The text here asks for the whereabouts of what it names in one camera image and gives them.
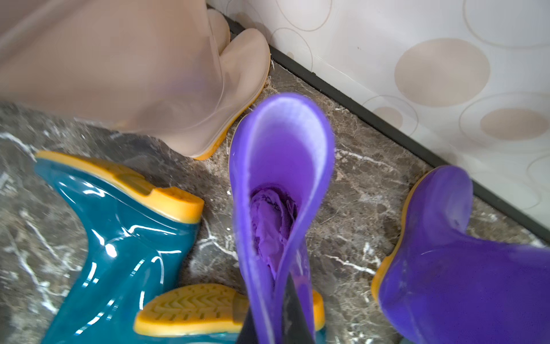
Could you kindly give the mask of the beige rain boot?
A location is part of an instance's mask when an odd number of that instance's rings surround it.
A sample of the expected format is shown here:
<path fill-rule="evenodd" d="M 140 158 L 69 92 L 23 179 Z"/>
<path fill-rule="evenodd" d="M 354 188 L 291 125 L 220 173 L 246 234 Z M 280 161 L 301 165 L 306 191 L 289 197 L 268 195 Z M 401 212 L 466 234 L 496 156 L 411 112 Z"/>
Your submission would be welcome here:
<path fill-rule="evenodd" d="M 213 36 L 217 44 L 218 53 L 222 54 L 231 42 L 229 23 L 226 21 L 223 14 L 215 9 L 207 9 L 207 14 L 209 16 Z"/>
<path fill-rule="evenodd" d="M 3 1 L 1 99 L 210 158 L 259 97 L 271 53 L 218 53 L 204 1 Z"/>

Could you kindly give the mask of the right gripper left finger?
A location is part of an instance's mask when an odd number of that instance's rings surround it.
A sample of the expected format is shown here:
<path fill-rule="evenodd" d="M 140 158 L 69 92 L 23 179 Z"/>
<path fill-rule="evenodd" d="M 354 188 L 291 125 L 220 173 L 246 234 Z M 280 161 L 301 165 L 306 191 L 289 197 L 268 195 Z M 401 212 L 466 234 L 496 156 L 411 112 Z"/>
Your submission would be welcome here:
<path fill-rule="evenodd" d="M 249 310 L 246 314 L 246 319 L 235 344 L 258 344 L 254 317 L 251 310 Z"/>

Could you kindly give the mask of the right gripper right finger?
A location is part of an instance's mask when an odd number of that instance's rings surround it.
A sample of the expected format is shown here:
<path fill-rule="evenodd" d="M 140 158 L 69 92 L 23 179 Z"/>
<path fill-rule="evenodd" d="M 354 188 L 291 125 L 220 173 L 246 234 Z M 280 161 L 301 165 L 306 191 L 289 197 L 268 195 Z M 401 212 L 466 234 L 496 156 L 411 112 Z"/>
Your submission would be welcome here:
<path fill-rule="evenodd" d="M 309 332 L 294 281 L 286 281 L 282 306 L 282 342 L 284 344 L 315 344 L 315 335 Z"/>

